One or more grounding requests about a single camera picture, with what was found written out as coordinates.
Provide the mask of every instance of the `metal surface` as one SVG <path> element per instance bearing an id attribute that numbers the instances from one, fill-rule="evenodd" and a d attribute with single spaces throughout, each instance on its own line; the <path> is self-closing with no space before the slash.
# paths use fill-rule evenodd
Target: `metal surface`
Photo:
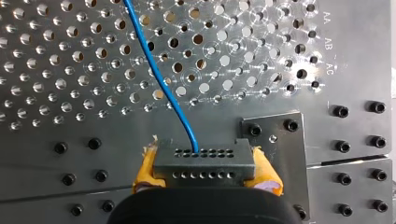
<path id="1" fill-rule="evenodd" d="M 374 169 L 381 169 L 387 180 L 371 177 Z M 392 223 L 392 164 L 391 160 L 353 161 L 307 169 L 311 219 L 306 223 Z M 337 180 L 340 173 L 350 175 L 352 182 L 344 186 Z M 388 211 L 380 213 L 373 208 L 375 200 L 388 205 Z M 353 210 L 350 217 L 337 212 L 339 204 L 347 204 Z"/>
<path id="2" fill-rule="evenodd" d="M 203 147 L 200 153 L 161 141 L 153 165 L 155 178 L 169 187 L 243 186 L 254 178 L 254 160 L 247 139 Z"/>
<path id="3" fill-rule="evenodd" d="M 298 129 L 290 132 L 285 124 L 294 120 Z M 262 133 L 252 136 L 249 127 L 257 124 L 262 127 Z M 242 135 L 249 139 L 253 146 L 262 146 L 265 156 L 283 180 L 283 197 L 291 204 L 299 204 L 310 216 L 308 186 L 306 178 L 306 162 L 304 148 L 304 122 L 300 113 L 268 116 L 256 119 L 243 119 Z"/>
<path id="4" fill-rule="evenodd" d="M 107 201 L 119 204 L 131 195 L 131 189 L 80 192 L 61 197 L 48 197 L 26 202 L 0 203 L 2 223 L 107 223 L 110 216 L 103 209 Z M 81 204 L 83 212 L 75 217 L 71 209 Z"/>
<path id="5" fill-rule="evenodd" d="M 61 0 L 0 0 L 2 203 L 128 187 L 141 164 L 141 148 L 153 134 L 189 145 L 174 111 L 156 91 L 121 1 L 69 2 L 70 11 Z M 273 2 L 134 1 L 137 13 L 149 16 L 145 35 L 198 140 L 206 145 L 232 142 L 240 118 L 298 110 L 304 114 L 308 165 L 388 154 L 389 0 L 278 0 L 270 6 Z M 312 12 L 309 4 L 315 6 Z M 196 19 L 194 8 L 200 12 Z M 287 17 L 282 16 L 285 8 Z M 302 27 L 296 19 L 304 21 Z M 181 32 L 183 24 L 187 32 Z M 53 40 L 47 31 L 54 33 Z M 308 36 L 310 31 L 317 32 L 315 38 Z M 203 37 L 201 44 L 193 42 L 195 35 Z M 288 35 L 290 42 L 284 42 Z M 178 40 L 174 49 L 169 46 L 172 37 Z M 128 52 L 124 45 L 130 47 L 129 55 L 123 54 Z M 185 57 L 188 49 L 191 56 Z M 128 69 L 134 73 L 125 76 Z M 301 69 L 306 76 L 298 73 Z M 368 112 L 372 101 L 385 103 L 385 113 Z M 348 107 L 347 118 L 332 115 L 337 105 Z M 387 146 L 368 146 L 370 136 L 385 137 Z M 102 141 L 96 150 L 87 147 L 93 137 Z M 348 153 L 334 150 L 339 140 L 351 145 Z M 58 142 L 68 145 L 64 154 L 53 150 Z M 94 179 L 98 170 L 108 172 L 103 183 Z M 76 175 L 76 182 L 65 186 L 65 174 Z M 310 176 L 308 188 L 319 186 L 318 178 Z M 364 195 L 355 196 L 358 201 Z M 310 204 L 321 207 L 324 202 L 310 199 Z M 327 222 L 321 218 L 315 221 Z M 56 216 L 46 222 L 54 220 L 62 222 Z"/>

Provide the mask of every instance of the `screw head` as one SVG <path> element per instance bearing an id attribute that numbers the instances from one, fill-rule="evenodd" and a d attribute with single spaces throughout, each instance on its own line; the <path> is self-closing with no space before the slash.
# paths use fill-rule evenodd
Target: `screw head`
<path id="1" fill-rule="evenodd" d="M 345 106 L 337 106 L 334 111 L 334 115 L 338 118 L 344 119 L 349 115 L 349 109 Z"/>
<path id="2" fill-rule="evenodd" d="M 250 135 L 257 137 L 262 134 L 262 127 L 259 124 L 250 124 L 248 127 L 248 132 Z"/>
<path id="3" fill-rule="evenodd" d="M 72 184 L 74 184 L 74 182 L 76 182 L 76 176 L 73 174 L 67 174 L 64 175 L 64 177 L 62 178 L 62 182 L 66 185 L 66 186 L 71 186 Z"/>
<path id="4" fill-rule="evenodd" d="M 346 141 L 339 141 L 335 147 L 342 153 L 347 153 L 350 150 L 350 144 Z"/>
<path id="5" fill-rule="evenodd" d="M 103 209 L 105 212 L 108 213 L 108 212 L 113 211 L 114 206 L 115 206 L 115 204 L 113 203 L 113 201 L 107 200 L 107 201 L 105 201 L 105 202 L 103 203 L 102 209 Z"/>
<path id="6" fill-rule="evenodd" d="M 375 169 L 372 173 L 372 177 L 378 181 L 385 181 L 387 180 L 388 175 L 381 169 Z"/>
<path id="7" fill-rule="evenodd" d="M 371 140 L 371 144 L 373 147 L 383 148 L 387 145 L 387 140 L 383 137 L 376 136 Z"/>
<path id="8" fill-rule="evenodd" d="M 81 204 L 75 204 L 72 209 L 70 209 L 70 213 L 75 217 L 79 217 L 83 211 L 84 207 Z"/>
<path id="9" fill-rule="evenodd" d="M 377 114 L 384 113 L 386 109 L 387 109 L 387 107 L 385 106 L 385 104 L 381 103 L 381 102 L 374 102 L 370 105 L 370 110 Z"/>
<path id="10" fill-rule="evenodd" d="M 338 211 L 343 215 L 344 217 L 350 217 L 352 216 L 353 210 L 352 208 L 349 207 L 347 204 L 341 204 L 338 207 Z"/>
<path id="11" fill-rule="evenodd" d="M 98 149 L 102 145 L 102 141 L 99 138 L 92 138 L 88 142 L 88 147 L 92 150 Z"/>
<path id="12" fill-rule="evenodd" d="M 305 210 L 303 209 L 302 206 L 300 206 L 299 204 L 295 204 L 293 207 L 297 211 L 297 213 L 300 216 L 301 220 L 306 219 L 306 212 L 305 212 Z"/>
<path id="13" fill-rule="evenodd" d="M 299 128 L 297 121 L 295 121 L 294 119 L 287 119 L 284 122 L 284 126 L 285 126 L 286 130 L 288 130 L 291 133 L 296 132 Z"/>
<path id="14" fill-rule="evenodd" d="M 53 150 L 58 154 L 64 154 L 68 149 L 68 145 L 65 142 L 59 142 L 55 144 Z"/>
<path id="15" fill-rule="evenodd" d="M 105 182 L 107 180 L 108 173 L 106 170 L 100 170 L 96 173 L 95 179 L 99 182 Z"/>
<path id="16" fill-rule="evenodd" d="M 380 213 L 384 213 L 384 212 L 388 211 L 388 205 L 386 203 L 384 203 L 382 200 L 376 200 L 373 203 L 373 207 L 375 208 L 376 211 L 378 211 Z"/>
<path id="17" fill-rule="evenodd" d="M 350 185 L 350 183 L 352 183 L 352 179 L 350 178 L 350 176 L 344 173 L 338 175 L 337 180 L 338 182 L 340 182 L 340 184 L 344 186 Z"/>

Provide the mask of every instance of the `hole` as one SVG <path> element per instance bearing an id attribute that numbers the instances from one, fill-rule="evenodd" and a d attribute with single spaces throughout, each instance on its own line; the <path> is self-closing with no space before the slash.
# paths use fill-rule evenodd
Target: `hole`
<path id="1" fill-rule="evenodd" d="M 249 87 L 254 87 L 257 84 L 257 78 L 255 77 L 248 77 L 247 78 L 247 85 Z"/>
<path id="2" fill-rule="evenodd" d="M 275 143 L 277 141 L 276 135 L 271 134 L 270 138 L 268 139 L 270 143 Z"/>
<path id="3" fill-rule="evenodd" d="M 308 74 L 304 69 L 300 69 L 297 72 L 297 78 L 299 78 L 299 79 L 305 79 L 307 75 Z"/>
<path id="4" fill-rule="evenodd" d="M 192 99 L 190 100 L 190 105 L 198 105 L 198 103 L 199 103 L 199 101 L 198 101 L 197 98 L 192 98 Z"/>
<path id="5" fill-rule="evenodd" d="M 77 63 L 82 62 L 84 60 L 84 54 L 81 51 L 76 51 L 73 53 L 73 60 Z"/>
<path id="6" fill-rule="evenodd" d="M 179 28 L 180 28 L 180 31 L 183 32 L 183 33 L 187 32 L 189 30 L 189 27 L 187 26 L 187 24 L 181 24 L 179 26 Z"/>
<path id="7" fill-rule="evenodd" d="M 168 60 L 168 55 L 165 54 L 165 53 L 163 53 L 163 54 L 161 55 L 161 61 L 165 62 L 165 61 L 167 61 L 167 60 Z"/>
<path id="8" fill-rule="evenodd" d="M 215 14 L 221 15 L 224 13 L 224 6 L 223 5 L 216 5 L 215 6 Z"/>
<path id="9" fill-rule="evenodd" d="M 309 62 L 310 62 L 310 63 L 318 63 L 318 57 L 317 57 L 317 56 L 312 56 L 312 57 L 309 59 Z"/>
<path id="10" fill-rule="evenodd" d="M 283 42 L 289 43 L 291 41 L 291 35 L 283 35 Z"/>
<path id="11" fill-rule="evenodd" d="M 300 29 L 300 28 L 303 27 L 303 26 L 304 26 L 304 21 L 303 21 L 303 19 L 295 19 L 295 20 L 293 21 L 293 27 L 294 27 L 294 28 Z"/>
<path id="12" fill-rule="evenodd" d="M 56 66 L 56 65 L 59 65 L 61 63 L 61 58 L 58 55 L 54 54 L 54 55 L 51 55 L 49 57 L 49 62 L 52 65 Z"/>
<path id="13" fill-rule="evenodd" d="M 310 32 L 308 33 L 308 37 L 309 37 L 309 38 L 315 38 L 315 37 L 317 37 L 317 32 L 316 32 L 316 31 L 310 31 Z"/>
<path id="14" fill-rule="evenodd" d="M 55 86 L 58 90 L 64 90 L 67 86 L 67 83 L 64 79 L 59 78 L 55 81 Z"/>
<path id="15" fill-rule="evenodd" d="M 286 90 L 287 90 L 287 91 L 295 91 L 295 86 L 289 84 L 288 86 L 286 86 Z"/>
<path id="16" fill-rule="evenodd" d="M 240 75 L 242 75 L 242 73 L 244 73 L 244 70 L 243 70 L 242 68 L 236 68 L 236 69 L 235 69 L 235 73 L 236 73 L 238 76 L 240 76 Z"/>
<path id="17" fill-rule="evenodd" d="M 132 69 L 127 69 L 124 75 L 128 80 L 132 80 L 136 77 L 136 72 Z"/>
<path id="18" fill-rule="evenodd" d="M 46 5 L 40 4 L 37 7 L 37 13 L 40 16 L 48 16 L 49 13 L 50 13 L 50 10 L 49 10 L 49 8 Z"/>
<path id="19" fill-rule="evenodd" d="M 155 48 L 154 43 L 153 42 L 148 42 L 148 49 L 149 51 L 153 51 Z"/>
<path id="20" fill-rule="evenodd" d="M 177 94 L 177 96 L 182 97 L 182 96 L 186 95 L 186 93 L 187 93 L 186 88 L 184 88 L 184 87 L 177 87 L 177 89 L 176 89 L 176 94 Z"/>
<path id="21" fill-rule="evenodd" d="M 86 109 L 93 109 L 93 107 L 95 106 L 95 103 L 93 100 L 85 100 L 83 105 Z"/>
<path id="22" fill-rule="evenodd" d="M 15 19 L 21 20 L 24 17 L 24 10 L 17 7 L 14 9 L 13 14 L 14 14 Z"/>
<path id="23" fill-rule="evenodd" d="M 215 71 L 215 72 L 212 72 L 210 74 L 210 76 L 212 77 L 212 79 L 216 79 L 219 76 L 219 73 Z"/>
<path id="24" fill-rule="evenodd" d="M 195 35 L 192 41 L 194 42 L 194 44 L 200 45 L 204 41 L 204 37 L 202 35 Z"/>
<path id="25" fill-rule="evenodd" d="M 249 26 L 245 26 L 244 28 L 242 28 L 242 35 L 244 37 L 249 37 L 251 36 L 251 34 L 253 33 L 253 29 Z"/>
<path id="26" fill-rule="evenodd" d="M 270 34 L 273 34 L 278 28 L 279 26 L 277 25 L 276 22 L 270 22 L 267 25 L 267 29 Z"/>
<path id="27" fill-rule="evenodd" d="M 87 20 L 87 14 L 85 14 L 84 12 L 79 12 L 77 14 L 77 20 L 81 22 Z"/>
<path id="28" fill-rule="evenodd" d="M 19 96 L 22 94 L 22 89 L 20 87 L 13 86 L 13 87 L 11 87 L 11 93 L 13 95 Z"/>
<path id="29" fill-rule="evenodd" d="M 38 108 L 38 111 L 40 112 L 41 115 L 47 116 L 50 113 L 50 108 L 46 105 L 41 105 Z"/>
<path id="30" fill-rule="evenodd" d="M 163 98 L 163 91 L 160 91 L 160 90 L 154 91 L 154 92 L 152 93 L 152 97 L 153 97 L 155 100 L 161 100 L 161 99 Z"/>
<path id="31" fill-rule="evenodd" d="M 245 97 L 247 97 L 247 94 L 246 94 L 245 91 L 238 92 L 238 99 L 239 100 L 243 100 L 243 99 L 245 99 Z"/>
<path id="32" fill-rule="evenodd" d="M 160 9 L 160 4 L 157 1 L 150 2 L 149 8 L 151 8 L 151 10 Z"/>
<path id="33" fill-rule="evenodd" d="M 183 65 L 181 63 L 175 63 L 173 65 L 173 71 L 174 73 L 179 73 L 183 70 Z"/>
<path id="34" fill-rule="evenodd" d="M 168 45 L 171 49 L 174 49 L 178 46 L 178 40 L 173 37 L 168 41 Z"/>
<path id="35" fill-rule="evenodd" d="M 229 91 L 230 89 L 233 88 L 233 82 L 231 80 L 225 80 L 222 86 L 224 90 Z"/>
<path id="36" fill-rule="evenodd" d="M 221 56 L 219 60 L 220 60 L 220 64 L 224 67 L 230 64 L 230 57 L 227 55 Z"/>
<path id="37" fill-rule="evenodd" d="M 8 40 L 3 37 L 0 37 L 0 48 L 5 49 L 7 45 L 8 45 Z"/>
<path id="38" fill-rule="evenodd" d="M 94 72 L 94 71 L 96 71 L 96 68 L 98 67 L 98 65 L 96 64 L 96 63 L 89 63 L 88 64 L 88 70 L 90 71 L 90 72 Z"/>
<path id="39" fill-rule="evenodd" d="M 25 82 L 25 81 L 28 81 L 29 79 L 30 79 L 30 76 L 27 75 L 26 73 L 20 74 L 20 80 L 21 80 L 21 81 Z"/>
<path id="40" fill-rule="evenodd" d="M 238 23 L 238 18 L 237 17 L 231 17 L 230 18 L 230 24 L 231 25 L 235 25 Z"/>
<path id="41" fill-rule="evenodd" d="M 35 92 L 42 92 L 44 91 L 44 85 L 42 83 L 36 82 L 35 84 L 33 84 L 33 90 Z"/>
<path id="42" fill-rule="evenodd" d="M 78 29 L 75 26 L 69 26 L 66 32 L 70 37 L 78 36 Z"/>
<path id="43" fill-rule="evenodd" d="M 209 47 L 206 50 L 207 50 L 207 53 L 210 54 L 210 55 L 212 55 L 212 54 L 214 54 L 216 52 L 215 47 Z"/>
<path id="44" fill-rule="evenodd" d="M 107 103 L 109 106 L 115 106 L 115 105 L 117 104 L 117 99 L 116 99 L 114 96 L 109 96 L 109 97 L 107 97 L 107 99 L 106 99 L 106 103 Z"/>
<path id="45" fill-rule="evenodd" d="M 315 11 L 315 5 L 314 4 L 308 4 L 308 6 L 306 6 L 306 10 L 308 11 L 308 12 L 313 12 L 313 11 Z"/>
<path id="46" fill-rule="evenodd" d="M 249 8 L 249 1 L 240 1 L 239 2 L 239 9 L 242 11 L 246 11 Z"/>
<path id="47" fill-rule="evenodd" d="M 233 173 L 233 172 L 228 173 L 227 178 L 229 178 L 229 179 L 235 178 L 235 173 Z"/>
<path id="48" fill-rule="evenodd" d="M 204 59 L 200 59 L 197 61 L 196 65 L 199 70 L 203 70 L 206 68 L 206 61 Z"/>
<path id="49" fill-rule="evenodd" d="M 174 179 L 178 179 L 178 178 L 180 178 L 180 173 L 179 173 L 179 172 L 173 172 L 173 173 L 172 173 L 172 177 L 173 177 Z"/>
<path id="50" fill-rule="evenodd" d="M 138 102 L 140 101 L 140 96 L 139 96 L 139 94 L 137 94 L 136 92 L 134 92 L 134 93 L 132 93 L 132 94 L 130 95 L 129 100 L 130 100 L 132 103 L 136 104 L 136 103 L 138 103 Z"/>
<path id="51" fill-rule="evenodd" d="M 270 57 L 273 59 L 276 59 L 280 56 L 280 50 L 279 49 L 270 49 Z"/>
<path id="52" fill-rule="evenodd" d="M 264 18 L 264 14 L 262 12 L 257 12 L 256 15 L 254 15 L 254 21 L 261 21 L 262 18 Z"/>
<path id="53" fill-rule="evenodd" d="M 28 34 L 23 34 L 21 35 L 21 43 L 24 45 L 29 45 L 30 43 L 32 43 L 32 37 Z"/>
<path id="54" fill-rule="evenodd" d="M 101 95 L 103 93 L 103 88 L 101 87 L 95 87 L 92 90 L 93 95 Z"/>
<path id="55" fill-rule="evenodd" d="M 216 178 L 216 173 L 215 172 L 211 172 L 209 174 L 209 178 L 211 178 L 211 179 Z"/>
<path id="56" fill-rule="evenodd" d="M 313 88 L 313 89 L 317 89 L 317 88 L 319 88 L 319 82 L 318 81 L 313 81 L 312 83 L 311 83 L 311 87 Z"/>
<path id="57" fill-rule="evenodd" d="M 293 66 L 293 61 L 292 60 L 286 60 L 285 61 L 285 66 L 288 67 L 288 68 L 292 67 Z"/>
<path id="58" fill-rule="evenodd" d="M 98 22 L 94 22 L 91 25 L 91 32 L 93 32 L 94 34 L 99 34 L 102 32 L 102 25 Z"/>
<path id="59" fill-rule="evenodd" d="M 163 35 L 163 29 L 161 29 L 161 28 L 156 29 L 155 35 L 157 35 L 157 36 Z"/>
<path id="60" fill-rule="evenodd" d="M 206 172 L 201 172 L 199 174 L 199 177 L 202 178 L 202 179 L 205 179 L 205 178 L 207 178 L 207 173 Z"/>
<path id="61" fill-rule="evenodd" d="M 93 41 L 93 40 L 92 40 L 90 37 L 83 38 L 83 39 L 81 40 L 81 45 L 82 45 L 83 47 L 87 48 L 87 47 L 89 47 L 89 46 L 92 44 L 92 41 Z"/>
<path id="62" fill-rule="evenodd" d="M 247 62 L 247 63 L 251 63 L 251 62 L 253 62 L 253 60 L 254 60 L 254 53 L 253 52 L 247 52 L 245 55 L 244 55 L 244 58 L 245 58 L 245 62 Z"/>
<path id="63" fill-rule="evenodd" d="M 121 66 L 121 62 L 118 59 L 114 59 L 113 61 L 111 61 L 111 67 L 114 69 L 120 68 Z"/>
<path id="64" fill-rule="evenodd" d="M 290 14 L 290 10 L 286 7 L 282 7 L 281 9 L 282 17 L 288 17 Z"/>
<path id="65" fill-rule="evenodd" d="M 219 41 L 224 41 L 228 37 L 227 32 L 225 32 L 223 30 L 218 31 L 217 36 L 218 36 Z"/>
<path id="66" fill-rule="evenodd" d="M 222 179 L 222 178 L 224 178 L 225 177 L 225 173 L 224 172 L 220 172 L 219 174 L 218 174 L 218 178 L 219 179 Z"/>
<path id="67" fill-rule="evenodd" d="M 265 0 L 265 5 L 267 5 L 268 7 L 271 7 L 274 5 L 275 2 L 276 2 L 276 0 Z"/>
<path id="68" fill-rule="evenodd" d="M 70 96 L 71 96 L 73 99 L 78 98 L 78 97 L 79 97 L 79 91 L 76 91 L 76 90 L 70 91 Z"/>
<path id="69" fill-rule="evenodd" d="M 100 15 L 101 15 L 103 18 L 107 18 L 107 17 L 109 17 L 109 16 L 111 15 L 111 13 L 110 13 L 110 10 L 108 10 L 107 8 L 103 8 L 103 9 L 100 11 Z"/>
<path id="70" fill-rule="evenodd" d="M 71 11 L 73 9 L 73 4 L 71 4 L 69 1 L 62 1 L 61 7 L 63 11 Z"/>
<path id="71" fill-rule="evenodd" d="M 85 115 L 83 113 L 76 114 L 76 120 L 84 121 L 84 119 L 85 119 Z"/>
<path id="72" fill-rule="evenodd" d="M 126 89 L 127 89 L 127 87 L 126 87 L 125 84 L 123 84 L 123 83 L 119 83 L 119 84 L 117 84 L 117 86 L 116 86 L 116 91 L 117 91 L 118 93 L 124 93 L 124 92 L 126 91 Z"/>
<path id="73" fill-rule="evenodd" d="M 125 29 L 126 22 L 122 19 L 116 19 L 116 21 L 114 22 L 114 25 L 116 26 L 116 29 L 123 30 L 123 29 Z"/>
<path id="74" fill-rule="evenodd" d="M 104 48 L 99 48 L 96 50 L 96 57 L 99 59 L 104 59 L 107 56 L 107 50 Z"/>
<path id="75" fill-rule="evenodd" d="M 53 39 L 55 39 L 55 33 L 53 33 L 51 30 L 45 31 L 43 36 L 44 39 L 47 41 L 52 41 Z"/>
<path id="76" fill-rule="evenodd" d="M 87 7 L 96 7 L 96 0 L 85 0 L 85 5 Z"/>
<path id="77" fill-rule="evenodd" d="M 206 28 L 212 28 L 212 26 L 213 26 L 213 21 L 206 21 L 205 22 L 205 27 Z"/>
<path id="78" fill-rule="evenodd" d="M 139 18 L 140 24 L 142 24 L 143 26 L 147 26 L 149 25 L 149 16 L 148 15 L 142 15 Z"/>
<path id="79" fill-rule="evenodd" d="M 188 81 L 188 82 L 193 82 L 194 80 L 195 80 L 195 75 L 189 74 L 189 75 L 187 76 L 187 81 Z"/>
<path id="80" fill-rule="evenodd" d="M 171 11 L 167 11 L 163 14 L 163 18 L 165 19 L 165 21 L 167 22 L 172 22 L 175 20 L 176 16 L 173 12 Z"/>
<path id="81" fill-rule="evenodd" d="M 207 93 L 207 92 L 209 91 L 209 89 L 210 89 L 210 87 L 209 87 L 209 84 L 207 84 L 207 83 L 202 83 L 202 84 L 199 86 L 199 91 L 200 91 L 201 93 Z"/>
<path id="82" fill-rule="evenodd" d="M 122 55 L 128 55 L 131 53 L 131 47 L 129 45 L 121 45 L 120 47 L 120 53 Z"/>
<path id="83" fill-rule="evenodd" d="M 192 8 L 190 9 L 190 17 L 192 17 L 193 19 L 198 19 L 200 15 L 199 9 L 198 8 Z"/>
<path id="84" fill-rule="evenodd" d="M 140 88 L 146 89 L 149 86 L 149 83 L 147 81 L 141 81 L 139 85 Z"/>
<path id="85" fill-rule="evenodd" d="M 36 69 L 37 68 L 37 60 L 36 59 L 29 59 L 29 60 L 27 60 L 26 64 L 27 64 L 27 66 L 30 69 Z"/>
<path id="86" fill-rule="evenodd" d="M 184 51 L 183 54 L 184 54 L 185 58 L 190 58 L 190 56 L 192 55 L 192 52 L 191 52 L 191 50 L 187 49 L 186 51 Z"/>
<path id="87" fill-rule="evenodd" d="M 113 76 L 111 74 L 109 74 L 108 72 L 104 72 L 101 76 L 102 81 L 105 83 L 111 82 L 112 78 L 113 78 Z"/>
<path id="88" fill-rule="evenodd" d="M 112 43 L 116 42 L 116 37 L 114 35 L 107 35 L 106 42 L 109 44 L 112 44 Z"/>
<path id="89" fill-rule="evenodd" d="M 214 100 L 215 100 L 215 103 L 218 104 L 221 102 L 222 97 L 220 95 L 215 95 Z"/>
<path id="90" fill-rule="evenodd" d="M 304 44 L 299 44 L 295 48 L 295 52 L 297 54 L 304 54 L 305 53 L 305 45 Z"/>
<path id="91" fill-rule="evenodd" d="M 78 84 L 80 86 L 88 86 L 88 84 L 90 84 L 90 79 L 87 76 L 80 76 L 78 78 Z"/>

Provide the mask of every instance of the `blue cable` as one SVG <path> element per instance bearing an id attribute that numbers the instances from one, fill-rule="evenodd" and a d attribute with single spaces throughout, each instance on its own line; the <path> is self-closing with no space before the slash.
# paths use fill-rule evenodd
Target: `blue cable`
<path id="1" fill-rule="evenodd" d="M 195 138 L 195 134 L 192 131 L 192 128 L 189 124 L 189 121 L 187 120 L 186 116 L 184 116 L 183 111 L 181 110 L 180 106 L 178 105 L 177 99 L 172 95 L 172 92 L 169 90 L 169 88 L 165 85 L 163 81 L 163 76 L 161 75 L 160 70 L 157 67 L 157 64 L 154 61 L 154 58 L 152 57 L 149 47 L 146 44 L 146 38 L 142 32 L 142 29 L 139 24 L 139 19 L 136 16 L 136 13 L 134 12 L 134 5 L 131 3 L 131 0 L 123 0 L 125 6 L 128 8 L 129 11 L 129 17 L 131 18 L 132 24 L 134 25 L 134 29 L 136 31 L 136 36 L 139 39 L 140 46 L 143 49 L 143 52 L 145 53 L 147 59 L 148 59 L 148 64 L 151 67 L 152 73 L 154 74 L 155 78 L 158 81 L 158 84 L 160 84 L 161 89 L 163 89 L 163 92 L 165 93 L 166 98 L 168 98 L 169 102 L 171 103 L 172 107 L 175 109 L 178 118 L 180 119 L 181 123 L 184 126 L 184 129 L 187 132 L 187 135 L 190 138 L 192 149 L 195 153 L 199 152 L 199 147 L 198 147 L 198 142 L 197 139 Z"/>

